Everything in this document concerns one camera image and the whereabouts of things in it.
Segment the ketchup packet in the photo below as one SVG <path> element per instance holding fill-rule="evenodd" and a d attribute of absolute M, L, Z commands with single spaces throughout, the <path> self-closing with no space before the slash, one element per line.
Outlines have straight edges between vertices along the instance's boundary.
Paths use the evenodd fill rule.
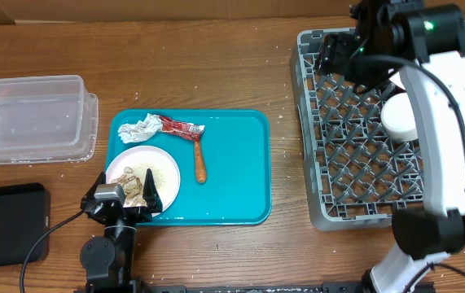
<path fill-rule="evenodd" d="M 165 116 L 158 117 L 161 120 L 163 128 L 162 133 L 170 133 L 178 135 L 192 142 L 198 142 L 201 139 L 201 134 L 205 131 L 204 125 L 195 125 L 193 123 L 175 121 Z"/>

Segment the teal tray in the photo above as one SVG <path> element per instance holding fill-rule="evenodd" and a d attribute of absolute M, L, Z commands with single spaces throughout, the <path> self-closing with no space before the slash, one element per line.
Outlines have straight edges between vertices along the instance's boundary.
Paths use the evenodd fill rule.
<path fill-rule="evenodd" d="M 148 113 L 205 125 L 201 138 L 208 178 L 195 179 L 194 143 L 178 136 L 157 133 L 146 142 L 124 144 L 118 128 L 137 123 Z M 255 110 L 126 110 L 112 120 L 107 149 L 109 164 L 135 146 L 167 151 L 178 164 L 181 185 L 174 203 L 138 225 L 257 225 L 272 208 L 270 176 L 270 126 Z"/>

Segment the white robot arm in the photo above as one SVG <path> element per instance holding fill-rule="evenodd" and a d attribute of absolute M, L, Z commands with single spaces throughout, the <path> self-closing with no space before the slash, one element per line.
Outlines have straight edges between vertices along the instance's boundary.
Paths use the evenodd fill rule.
<path fill-rule="evenodd" d="M 319 71 L 342 74 L 363 93 L 399 71 L 424 175 L 424 209 L 393 213 L 396 243 L 360 292 L 407 292 L 431 264 L 465 247 L 465 20 L 455 5 L 424 9 L 422 0 L 362 0 L 350 16 L 355 35 L 326 36 Z"/>
<path fill-rule="evenodd" d="M 445 83 L 457 100 L 465 123 L 465 57 L 450 52 L 431 55 L 430 60 L 423 67 Z M 456 209 L 465 216 L 465 159 L 454 109 L 438 85 L 419 70 L 405 66 L 400 74 L 418 125 L 424 209 L 440 216 Z M 427 264 L 448 257 L 449 253 L 438 252 L 413 260 L 395 243 L 386 258 L 371 270 L 371 281 L 377 293 L 403 292 Z"/>

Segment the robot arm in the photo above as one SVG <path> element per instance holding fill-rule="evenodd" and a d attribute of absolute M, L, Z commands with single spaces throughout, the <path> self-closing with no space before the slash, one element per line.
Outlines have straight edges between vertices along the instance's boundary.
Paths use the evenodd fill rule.
<path fill-rule="evenodd" d="M 105 184 L 105 173 L 81 201 L 81 209 L 90 219 L 105 225 L 103 237 L 91 238 L 81 249 L 80 262 L 86 270 L 86 288 L 82 293 L 151 293 L 141 278 L 133 278 L 136 224 L 151 221 L 151 214 L 162 212 L 152 171 L 147 170 L 142 197 L 146 207 L 124 208 L 125 192 L 118 184 Z"/>
<path fill-rule="evenodd" d="M 450 52 L 431 55 L 430 60 L 423 66 L 450 89 L 465 122 L 465 57 Z M 448 252 L 460 251 L 465 246 L 465 159 L 454 109 L 448 106 L 440 88 L 420 71 L 404 67 L 400 74 L 415 123 L 422 125 L 417 127 L 417 132 L 425 178 L 424 210 L 434 220 L 431 223 L 440 225 L 423 225 L 429 219 L 416 217 L 419 221 L 412 221 L 412 216 L 393 219 L 393 233 L 400 245 L 396 243 L 386 258 L 371 270 L 371 283 L 378 293 L 403 292 L 411 280 L 428 273 L 423 271 L 426 265 L 442 262 L 450 257 Z M 437 221 L 436 216 L 444 219 Z M 440 227 L 449 231 L 440 231 Z M 439 252 L 423 256 L 430 250 Z"/>
<path fill-rule="evenodd" d="M 465 246 L 465 150 L 456 115 L 461 113 L 465 128 L 465 57 L 459 53 L 465 52 L 465 22 L 456 6 L 423 9 L 419 0 L 363 0 L 350 15 L 358 20 L 355 35 L 326 37 L 319 71 L 342 74 L 370 90 L 389 78 L 390 68 L 399 71 L 415 115 L 425 179 L 424 210 L 394 213 L 396 243 L 366 273 L 361 292 L 408 291 L 427 265 Z M 414 59 L 443 85 L 408 61 Z"/>

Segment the black tablet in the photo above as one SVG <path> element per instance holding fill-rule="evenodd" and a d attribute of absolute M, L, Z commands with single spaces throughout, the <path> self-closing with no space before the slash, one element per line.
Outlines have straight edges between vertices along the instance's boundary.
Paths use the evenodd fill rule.
<path fill-rule="evenodd" d="M 0 265 L 22 264 L 33 244 L 49 229 L 50 196 L 40 183 L 0 187 Z M 29 258 L 46 258 L 48 238 Z"/>

